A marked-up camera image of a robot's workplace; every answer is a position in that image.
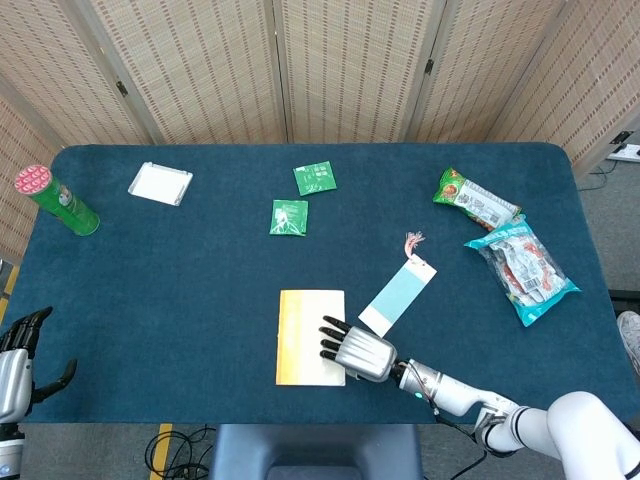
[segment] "green packet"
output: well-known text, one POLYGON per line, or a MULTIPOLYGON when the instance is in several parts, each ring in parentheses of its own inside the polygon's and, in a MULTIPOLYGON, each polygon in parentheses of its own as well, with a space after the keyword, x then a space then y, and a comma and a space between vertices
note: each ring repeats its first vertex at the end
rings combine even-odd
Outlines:
POLYGON ((293 169, 293 174, 301 196, 337 188, 329 162, 297 167, 293 169))
POLYGON ((434 203, 461 208, 487 230, 510 222, 522 210, 480 185, 466 179, 453 168, 447 168, 440 177, 440 188, 433 196, 434 203))
POLYGON ((274 200, 269 233, 304 237, 307 233, 308 208, 305 200, 274 200))

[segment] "chair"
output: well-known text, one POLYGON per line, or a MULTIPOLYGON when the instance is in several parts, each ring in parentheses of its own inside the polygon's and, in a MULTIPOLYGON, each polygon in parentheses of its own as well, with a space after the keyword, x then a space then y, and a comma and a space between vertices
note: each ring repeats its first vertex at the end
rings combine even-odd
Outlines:
POLYGON ((211 480, 422 480, 415 425, 221 425, 211 480))

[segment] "robot finger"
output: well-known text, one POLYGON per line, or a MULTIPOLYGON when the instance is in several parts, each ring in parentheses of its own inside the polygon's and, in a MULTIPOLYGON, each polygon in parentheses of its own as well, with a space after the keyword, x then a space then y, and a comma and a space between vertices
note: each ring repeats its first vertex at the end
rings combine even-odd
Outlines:
POLYGON ((340 344, 336 343, 336 342, 332 342, 331 340, 322 340, 320 342, 320 345, 322 345, 323 347, 328 348, 329 350, 334 350, 334 351, 338 351, 340 350, 340 344))
POLYGON ((67 367, 65 368, 64 373, 60 378, 58 378, 58 380, 44 387, 36 388, 33 391, 33 395, 31 397, 32 402, 42 403, 51 395, 59 392, 60 390, 65 388, 67 385, 69 385, 69 382, 73 380, 73 377, 76 374, 77 366, 78 366, 78 360, 76 360, 75 358, 72 360, 69 360, 69 362, 67 362, 67 367))
POLYGON ((17 322, 15 322, 13 325, 11 325, 11 327, 9 327, 9 330, 7 330, 4 335, 2 335, 2 342, 0 343, 0 352, 6 352, 7 350, 11 350, 13 348, 11 345, 13 345, 13 341, 16 337, 16 333, 20 328, 21 320, 22 318, 17 322))
POLYGON ((52 311, 52 307, 43 308, 18 320, 16 324, 19 327, 9 348, 25 348, 29 351, 29 358, 33 358, 40 338, 40 327, 52 311))
POLYGON ((332 328, 320 327, 320 331, 325 335, 329 335, 334 340, 338 340, 340 342, 344 340, 344 333, 333 330, 332 328))
POLYGON ((329 322, 334 327, 342 330, 344 333, 347 333, 347 332, 349 332, 349 330, 351 330, 351 325, 349 325, 348 323, 344 323, 344 322, 338 320, 337 318, 330 317, 329 315, 325 315, 322 318, 325 321, 329 322))
POLYGON ((320 351, 320 356, 322 358, 328 358, 329 360, 335 360, 336 359, 335 352, 330 352, 328 350, 321 350, 320 351))

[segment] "tag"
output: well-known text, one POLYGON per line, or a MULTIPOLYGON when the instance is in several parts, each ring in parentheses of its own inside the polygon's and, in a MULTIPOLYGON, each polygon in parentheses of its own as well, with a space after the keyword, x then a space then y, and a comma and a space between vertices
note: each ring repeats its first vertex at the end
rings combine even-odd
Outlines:
POLYGON ((300 196, 324 192, 325 190, 335 190, 337 188, 329 162, 294 168, 293 174, 296 177, 300 196))
POLYGON ((344 318, 340 290, 282 290, 278 325, 276 385, 344 386, 345 370, 322 358, 323 315, 344 318))
POLYGON ((435 274, 431 265, 411 255, 358 318, 384 337, 435 274))

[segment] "yellow book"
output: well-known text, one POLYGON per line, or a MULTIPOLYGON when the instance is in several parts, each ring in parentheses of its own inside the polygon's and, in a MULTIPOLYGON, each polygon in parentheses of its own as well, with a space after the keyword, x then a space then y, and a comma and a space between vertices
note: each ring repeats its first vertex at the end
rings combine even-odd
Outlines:
POLYGON ((344 368, 320 356, 324 315, 344 319, 343 291, 280 292, 276 385, 344 386, 344 368))

